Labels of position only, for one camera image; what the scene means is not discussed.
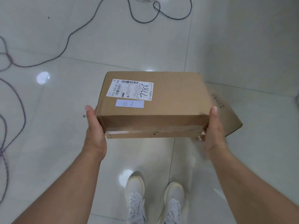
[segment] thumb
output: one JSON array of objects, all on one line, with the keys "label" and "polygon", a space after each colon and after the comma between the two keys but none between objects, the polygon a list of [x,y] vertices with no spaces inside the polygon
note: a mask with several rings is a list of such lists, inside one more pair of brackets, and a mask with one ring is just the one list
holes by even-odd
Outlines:
[{"label": "thumb", "polygon": [[219,117],[218,117],[218,114],[217,114],[217,107],[216,106],[213,106],[211,107],[210,109],[210,113],[209,113],[209,116],[210,116],[210,121],[209,121],[209,127],[217,127],[217,124],[219,122]]},{"label": "thumb", "polygon": [[93,110],[93,108],[89,105],[86,105],[85,111],[86,111],[88,126],[91,129],[101,127],[101,125],[99,124],[99,121],[97,120],[97,117],[95,116],[95,111]]}]

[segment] glossy floor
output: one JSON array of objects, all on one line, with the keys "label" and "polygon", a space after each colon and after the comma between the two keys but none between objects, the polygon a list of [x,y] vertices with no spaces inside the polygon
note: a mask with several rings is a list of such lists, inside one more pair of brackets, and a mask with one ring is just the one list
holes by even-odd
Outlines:
[{"label": "glossy floor", "polygon": [[[2,0],[0,35],[17,63],[39,63],[63,50],[67,35],[93,15],[99,1]],[[130,1],[139,20],[156,14],[152,3]],[[192,14],[185,20],[159,15],[139,24],[126,0],[104,0],[95,20],[71,37],[61,58],[0,72],[20,94],[27,115],[25,130],[5,154],[10,181],[0,205],[2,223],[12,222],[77,156],[87,128],[84,106],[96,105],[106,72],[118,70],[200,71],[211,82],[207,86],[218,89],[243,122],[227,137],[231,151],[299,204],[299,115],[294,101],[299,65],[297,46],[291,45],[299,38],[293,17],[298,3],[192,1]],[[184,16],[189,7],[188,0],[161,0],[161,9],[173,17]],[[0,56],[0,69],[7,64]],[[23,116],[15,94],[0,85],[0,113],[9,141],[21,129]],[[3,134],[1,123],[0,141]],[[186,191],[185,222],[233,223],[202,147],[189,138],[108,140],[89,223],[125,223],[124,187],[136,170],[145,177],[148,223],[156,223],[161,214],[170,181],[180,182]],[[0,195],[4,188],[1,160]]]}]

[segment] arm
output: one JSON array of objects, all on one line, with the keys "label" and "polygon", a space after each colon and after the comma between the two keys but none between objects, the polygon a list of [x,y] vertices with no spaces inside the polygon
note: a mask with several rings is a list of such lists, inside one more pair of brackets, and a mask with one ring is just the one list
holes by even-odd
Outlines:
[{"label": "arm", "polygon": [[228,150],[216,107],[210,110],[206,150],[237,223],[299,221],[299,207],[255,175]]},{"label": "arm", "polygon": [[87,223],[107,144],[94,110],[90,106],[85,109],[89,127],[82,151],[13,224]]}]

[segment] shoe sole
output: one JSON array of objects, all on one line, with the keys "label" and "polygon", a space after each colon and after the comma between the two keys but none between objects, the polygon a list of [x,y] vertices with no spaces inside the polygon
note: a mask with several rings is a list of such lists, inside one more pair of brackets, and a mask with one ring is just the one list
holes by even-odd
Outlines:
[{"label": "shoe sole", "polygon": [[169,191],[170,187],[171,187],[172,185],[174,185],[174,184],[176,184],[176,185],[180,188],[181,192],[183,193],[183,199],[185,200],[185,192],[184,192],[184,188],[183,188],[183,186],[182,186],[180,183],[178,183],[178,182],[171,182],[171,183],[166,187],[166,189],[165,189],[165,193],[164,193],[164,210],[163,210],[163,212],[162,212],[162,214],[161,214],[161,216],[160,216],[160,218],[159,218],[159,220],[158,220],[158,224],[162,224],[162,222],[163,222],[163,215],[164,215],[165,208],[166,208],[166,197],[167,197],[167,194],[168,194],[168,191]]},{"label": "shoe sole", "polygon": [[125,187],[125,198],[126,198],[127,204],[129,204],[129,201],[127,200],[127,197],[126,197],[126,194],[127,194],[127,193],[126,193],[126,190],[127,190],[127,184],[128,184],[128,182],[129,182],[130,178],[138,178],[139,181],[140,181],[141,184],[142,184],[143,195],[144,195],[144,193],[145,193],[145,186],[144,186],[144,181],[143,181],[142,177],[140,177],[139,175],[133,175],[133,174],[129,177],[129,179],[128,179],[127,183],[126,183],[126,187]]}]

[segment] white sneaker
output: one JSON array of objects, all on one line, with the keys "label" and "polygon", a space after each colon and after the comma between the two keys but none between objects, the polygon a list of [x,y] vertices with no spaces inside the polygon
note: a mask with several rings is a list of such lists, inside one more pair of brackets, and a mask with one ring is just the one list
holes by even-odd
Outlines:
[{"label": "white sneaker", "polygon": [[180,224],[181,209],[184,206],[184,202],[183,186],[178,182],[171,182],[164,193],[165,208],[158,224]]},{"label": "white sneaker", "polygon": [[129,207],[128,224],[145,224],[146,216],[144,210],[144,181],[140,176],[131,175],[126,188],[125,197]]}]

